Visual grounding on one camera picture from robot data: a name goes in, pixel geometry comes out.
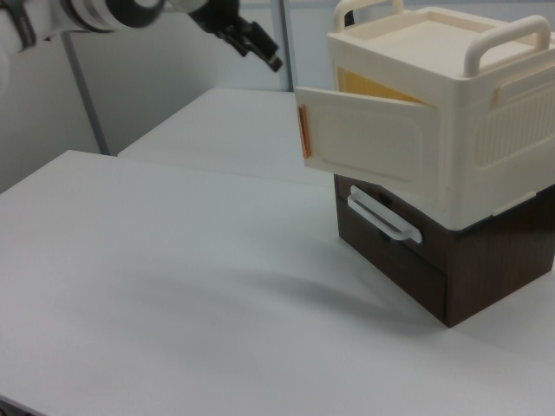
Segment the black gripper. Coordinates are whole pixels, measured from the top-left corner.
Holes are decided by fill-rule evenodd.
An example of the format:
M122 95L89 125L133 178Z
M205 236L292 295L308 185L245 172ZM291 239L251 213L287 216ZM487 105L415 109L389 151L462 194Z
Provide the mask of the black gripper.
M242 56L253 53L273 72L281 69L278 45L257 22L241 21L238 0L201 1L187 15L206 33L224 33L224 39Z

